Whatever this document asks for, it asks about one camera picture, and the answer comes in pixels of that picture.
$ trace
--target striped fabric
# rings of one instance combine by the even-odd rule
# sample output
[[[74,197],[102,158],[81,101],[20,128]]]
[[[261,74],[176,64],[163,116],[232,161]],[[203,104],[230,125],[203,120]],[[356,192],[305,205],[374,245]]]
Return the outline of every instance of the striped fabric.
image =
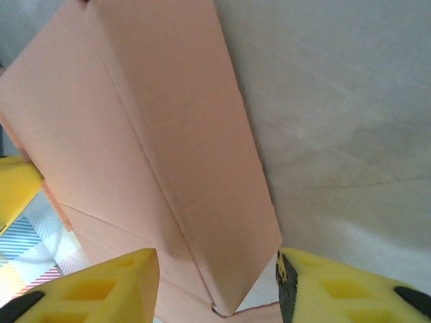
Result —
[[[43,274],[37,279],[34,279],[30,284],[28,284],[19,292],[17,292],[15,297],[23,295],[25,292],[29,291],[33,287],[48,283],[49,281],[52,281],[53,279],[57,279],[60,277],[61,277],[61,273],[59,272],[58,268],[54,266],[53,268],[46,271],[45,274]]]
[[[7,231],[0,236],[0,250],[4,257],[13,260],[42,240],[34,231],[26,217],[19,217]]]
[[[0,236],[0,306],[35,284],[87,266],[73,232],[40,192]]]

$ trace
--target black rubber tip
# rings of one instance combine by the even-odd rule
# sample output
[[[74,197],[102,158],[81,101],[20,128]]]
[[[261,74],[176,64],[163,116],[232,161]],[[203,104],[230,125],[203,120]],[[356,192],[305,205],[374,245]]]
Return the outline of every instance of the black rubber tip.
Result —
[[[431,297],[429,295],[404,286],[396,286],[393,290],[408,304],[431,320]]]
[[[9,303],[0,308],[0,322],[14,323],[44,296],[45,293],[43,291],[33,291],[31,293],[14,298]]]

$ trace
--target gray wall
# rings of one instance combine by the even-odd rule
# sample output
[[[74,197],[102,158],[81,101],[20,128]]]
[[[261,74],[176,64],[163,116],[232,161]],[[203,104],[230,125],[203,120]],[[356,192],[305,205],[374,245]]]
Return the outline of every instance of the gray wall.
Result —
[[[0,62],[7,67],[45,26],[63,0],[0,1]]]
[[[284,244],[431,292],[431,2],[215,4]]]

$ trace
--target pink surface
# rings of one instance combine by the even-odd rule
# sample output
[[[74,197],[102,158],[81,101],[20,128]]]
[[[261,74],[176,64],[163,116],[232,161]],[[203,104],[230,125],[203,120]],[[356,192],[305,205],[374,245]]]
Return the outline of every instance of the pink surface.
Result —
[[[163,280],[231,314],[280,245],[209,0],[68,0],[0,105],[93,263],[156,247]]]

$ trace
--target yellow object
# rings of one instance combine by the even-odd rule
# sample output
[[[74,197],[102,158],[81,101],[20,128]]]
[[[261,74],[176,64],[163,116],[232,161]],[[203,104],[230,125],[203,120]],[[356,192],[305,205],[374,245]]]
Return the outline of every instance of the yellow object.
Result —
[[[0,158],[0,235],[36,196],[43,177],[20,157]]]
[[[16,323],[150,323],[158,284],[156,250],[138,250],[31,289],[45,296]]]
[[[296,291],[292,323],[430,323],[394,292],[405,283],[290,248],[280,250],[277,267],[280,294],[290,290],[282,312]]]

